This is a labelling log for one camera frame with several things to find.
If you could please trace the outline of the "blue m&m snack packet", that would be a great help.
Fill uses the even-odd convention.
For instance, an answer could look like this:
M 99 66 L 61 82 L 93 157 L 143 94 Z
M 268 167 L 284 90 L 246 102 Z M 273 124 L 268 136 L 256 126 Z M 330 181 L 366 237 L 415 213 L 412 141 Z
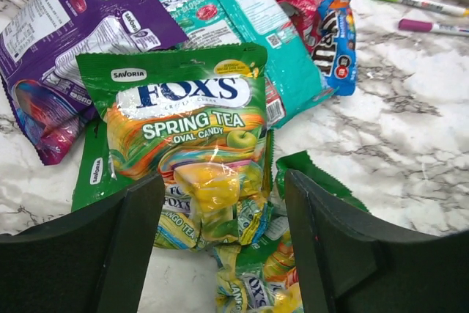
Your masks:
M 311 58 L 335 95 L 354 93 L 358 77 L 351 0 L 323 0 L 318 7 L 321 40 Z

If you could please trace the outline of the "teal snack packet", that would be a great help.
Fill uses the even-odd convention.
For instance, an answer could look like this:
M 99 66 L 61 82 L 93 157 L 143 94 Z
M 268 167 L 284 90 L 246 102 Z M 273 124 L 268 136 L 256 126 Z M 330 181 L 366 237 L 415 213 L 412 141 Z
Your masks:
M 160 0 L 186 33 L 181 48 L 256 43 L 267 50 L 268 126 L 330 98 L 331 88 L 313 63 L 295 26 L 276 0 Z

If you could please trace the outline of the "green yellow snack packet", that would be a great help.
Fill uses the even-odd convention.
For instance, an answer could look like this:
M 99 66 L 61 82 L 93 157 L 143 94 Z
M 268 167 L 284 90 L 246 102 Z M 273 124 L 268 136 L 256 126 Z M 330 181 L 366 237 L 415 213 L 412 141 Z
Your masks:
M 263 189 L 267 51 L 254 43 L 76 58 L 97 118 L 73 192 L 78 210 L 158 174 L 155 245 L 249 245 L 270 220 Z

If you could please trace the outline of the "red snack packet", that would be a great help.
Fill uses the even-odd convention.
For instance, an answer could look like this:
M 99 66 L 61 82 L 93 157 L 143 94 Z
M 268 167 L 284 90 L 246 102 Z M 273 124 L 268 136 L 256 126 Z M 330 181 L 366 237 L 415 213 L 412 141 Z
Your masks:
M 276 0 L 297 29 L 303 44 L 311 54 L 322 39 L 318 7 L 324 0 Z

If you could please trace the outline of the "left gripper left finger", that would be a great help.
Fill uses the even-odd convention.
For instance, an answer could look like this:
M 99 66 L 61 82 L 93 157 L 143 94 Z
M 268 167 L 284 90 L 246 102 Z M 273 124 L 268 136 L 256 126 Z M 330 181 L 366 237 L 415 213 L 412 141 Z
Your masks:
M 136 312 L 163 203 L 163 179 L 154 174 L 1 235 L 1 311 Z

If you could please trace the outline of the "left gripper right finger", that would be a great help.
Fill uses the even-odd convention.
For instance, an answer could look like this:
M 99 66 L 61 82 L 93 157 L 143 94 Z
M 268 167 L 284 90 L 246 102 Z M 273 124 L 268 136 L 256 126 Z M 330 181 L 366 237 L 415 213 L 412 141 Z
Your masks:
M 399 227 L 295 170 L 285 191 L 306 312 L 468 310 L 467 232 L 438 237 Z

